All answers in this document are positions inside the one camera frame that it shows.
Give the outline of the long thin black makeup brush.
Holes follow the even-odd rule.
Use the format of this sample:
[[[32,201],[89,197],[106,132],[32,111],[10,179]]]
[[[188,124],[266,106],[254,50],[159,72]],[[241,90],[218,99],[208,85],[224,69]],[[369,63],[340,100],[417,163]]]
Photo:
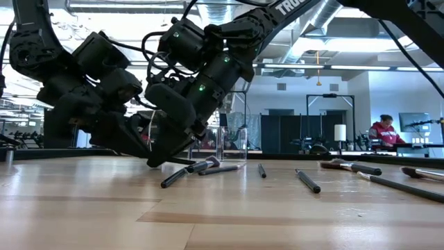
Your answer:
[[[373,176],[373,175],[370,175],[370,174],[365,174],[363,172],[357,172],[357,175],[362,177],[362,178],[364,178],[364,179],[366,179],[366,180],[368,180],[368,181],[370,181],[370,182],[373,182],[373,183],[384,185],[386,187],[393,188],[393,189],[396,189],[396,190],[399,190],[399,191],[403,191],[403,192],[406,192],[408,194],[412,194],[414,196],[421,197],[421,198],[424,198],[424,199],[428,199],[428,200],[431,200],[431,201],[436,201],[436,202],[439,202],[439,203],[444,203],[444,194],[439,194],[437,192],[431,192],[431,191],[428,191],[428,190],[423,190],[423,189],[419,189],[419,188],[416,188],[416,187],[411,187],[409,185],[404,185],[404,184],[401,184],[401,183],[390,181],[390,180],[387,180],[387,179],[384,179],[384,178],[380,178],[380,177],[377,177],[377,176]]]

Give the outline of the background tabletop robot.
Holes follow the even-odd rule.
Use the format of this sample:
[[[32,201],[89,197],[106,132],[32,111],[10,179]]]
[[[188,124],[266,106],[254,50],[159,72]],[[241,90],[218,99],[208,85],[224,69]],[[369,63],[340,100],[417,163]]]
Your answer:
[[[290,144],[298,146],[299,154],[330,155],[330,151],[323,145],[323,141],[319,137],[293,139]]]

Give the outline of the clear acrylic brush organizer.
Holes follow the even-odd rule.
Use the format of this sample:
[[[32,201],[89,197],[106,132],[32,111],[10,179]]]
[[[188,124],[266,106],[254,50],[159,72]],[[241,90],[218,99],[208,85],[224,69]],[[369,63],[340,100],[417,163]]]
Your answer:
[[[245,162],[248,155],[247,129],[210,126],[205,137],[187,150],[188,159],[214,156],[221,162]]]

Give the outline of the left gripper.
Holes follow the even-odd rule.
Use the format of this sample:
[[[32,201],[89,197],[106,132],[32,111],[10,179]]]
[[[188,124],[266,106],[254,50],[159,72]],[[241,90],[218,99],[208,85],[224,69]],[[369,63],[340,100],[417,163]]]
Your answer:
[[[54,131],[70,126],[91,131],[90,143],[138,158],[151,155],[139,132],[148,120],[140,115],[125,117],[125,103],[142,93],[141,82],[124,69],[113,69],[96,85],[85,76],[67,72],[50,77],[37,99],[52,106],[46,125]]]

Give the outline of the medium grey-head makeup brush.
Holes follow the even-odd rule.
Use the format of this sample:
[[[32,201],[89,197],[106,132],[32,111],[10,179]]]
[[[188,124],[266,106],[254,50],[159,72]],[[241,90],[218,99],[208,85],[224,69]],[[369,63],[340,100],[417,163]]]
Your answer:
[[[210,156],[206,158],[203,161],[195,162],[191,165],[188,165],[179,171],[175,172],[165,180],[163,180],[160,183],[161,188],[168,188],[170,185],[172,185],[174,182],[176,182],[178,179],[182,178],[183,176],[187,174],[193,174],[196,172],[201,172],[203,170],[206,170],[210,167],[219,167],[220,166],[220,160],[218,160],[215,156]]]

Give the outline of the large fluffy powder brush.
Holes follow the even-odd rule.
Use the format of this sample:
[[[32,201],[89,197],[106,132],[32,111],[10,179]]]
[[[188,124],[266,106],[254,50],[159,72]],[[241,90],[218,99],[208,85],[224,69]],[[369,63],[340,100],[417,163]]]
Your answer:
[[[444,172],[412,167],[401,167],[400,171],[411,178],[428,178],[435,181],[444,182]]]

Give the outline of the small-head thin makeup brush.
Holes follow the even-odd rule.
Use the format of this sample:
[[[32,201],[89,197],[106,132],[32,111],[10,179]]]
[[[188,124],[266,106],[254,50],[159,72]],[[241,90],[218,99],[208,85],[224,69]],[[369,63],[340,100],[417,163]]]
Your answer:
[[[241,169],[244,165],[231,165],[231,166],[225,166],[225,167],[217,167],[217,168],[211,168],[211,169],[206,169],[203,171],[200,171],[198,173],[199,176],[207,176],[207,175],[211,175],[211,174],[218,174],[221,172],[231,172],[231,171],[237,171],[239,169]]]

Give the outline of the background work table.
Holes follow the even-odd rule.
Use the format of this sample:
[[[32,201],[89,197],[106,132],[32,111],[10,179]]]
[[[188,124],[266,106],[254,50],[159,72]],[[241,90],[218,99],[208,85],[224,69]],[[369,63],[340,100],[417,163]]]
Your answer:
[[[392,147],[374,144],[371,146],[373,151],[396,152],[397,156],[404,154],[422,155],[425,158],[430,157],[432,149],[444,149],[444,144],[394,144]]]

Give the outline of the brown flat-head makeup brush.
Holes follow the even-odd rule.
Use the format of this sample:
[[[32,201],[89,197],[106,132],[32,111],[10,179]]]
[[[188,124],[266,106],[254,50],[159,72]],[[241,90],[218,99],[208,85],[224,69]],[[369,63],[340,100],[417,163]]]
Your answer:
[[[356,162],[349,162],[340,158],[335,158],[330,161],[320,161],[318,162],[318,166],[323,169],[344,169],[350,172],[362,172],[375,176],[380,176],[382,174],[382,170],[380,168],[360,165]]]

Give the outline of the black partition panels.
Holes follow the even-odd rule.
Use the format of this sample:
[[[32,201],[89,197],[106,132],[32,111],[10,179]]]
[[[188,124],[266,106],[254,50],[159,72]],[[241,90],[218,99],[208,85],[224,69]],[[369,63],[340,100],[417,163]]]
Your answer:
[[[334,126],[343,124],[344,116],[326,115],[262,115],[260,144],[263,153],[292,154],[308,150],[315,144],[337,150]]]

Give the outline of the person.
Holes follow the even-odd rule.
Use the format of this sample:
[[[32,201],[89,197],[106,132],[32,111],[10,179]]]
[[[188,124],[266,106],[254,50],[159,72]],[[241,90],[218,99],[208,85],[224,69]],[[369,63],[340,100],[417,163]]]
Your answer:
[[[390,115],[380,115],[380,121],[373,123],[368,130],[370,139],[381,140],[383,147],[393,147],[395,144],[406,142],[397,134],[392,126],[393,118]]]

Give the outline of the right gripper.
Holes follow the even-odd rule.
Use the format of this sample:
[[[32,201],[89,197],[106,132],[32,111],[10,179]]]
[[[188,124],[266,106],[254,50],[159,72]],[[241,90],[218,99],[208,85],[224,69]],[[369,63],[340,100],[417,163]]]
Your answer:
[[[196,77],[187,94],[187,100],[194,107],[196,118],[190,129],[194,136],[201,137],[207,127],[207,121],[213,112],[221,106],[232,87],[243,78],[251,81],[254,76],[251,58],[235,57],[231,53],[221,52],[211,59]],[[181,165],[193,165],[194,160],[174,158],[178,153],[190,147],[195,140],[184,132],[168,117],[161,117],[157,122],[157,135],[147,160],[149,167],[159,167],[165,162]]]

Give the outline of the dark background equipment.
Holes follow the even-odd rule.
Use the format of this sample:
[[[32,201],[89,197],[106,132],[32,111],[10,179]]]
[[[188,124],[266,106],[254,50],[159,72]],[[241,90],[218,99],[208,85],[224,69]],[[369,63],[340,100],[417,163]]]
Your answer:
[[[44,148],[44,136],[37,131],[32,133],[22,133],[21,131],[15,131],[9,133],[13,140],[18,141],[18,149],[43,149]]]

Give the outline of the silver ventilation duct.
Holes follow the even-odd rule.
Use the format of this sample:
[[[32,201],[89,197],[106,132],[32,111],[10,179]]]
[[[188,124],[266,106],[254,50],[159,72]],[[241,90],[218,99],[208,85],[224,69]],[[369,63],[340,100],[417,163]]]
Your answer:
[[[294,64],[299,61],[302,54],[309,50],[306,35],[315,38],[327,34],[327,25],[342,9],[337,0],[321,0],[313,10],[297,18],[291,29],[291,46],[281,57],[279,63]]]

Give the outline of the dark wall monitor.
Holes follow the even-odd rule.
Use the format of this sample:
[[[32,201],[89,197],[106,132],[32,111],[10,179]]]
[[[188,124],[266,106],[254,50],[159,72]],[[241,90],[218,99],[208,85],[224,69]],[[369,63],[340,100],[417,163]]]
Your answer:
[[[400,130],[403,133],[430,132],[431,131],[430,124],[425,124],[422,126],[414,126],[414,127],[405,126],[410,123],[427,121],[427,120],[430,120],[430,115],[428,112],[401,112],[399,114]]]

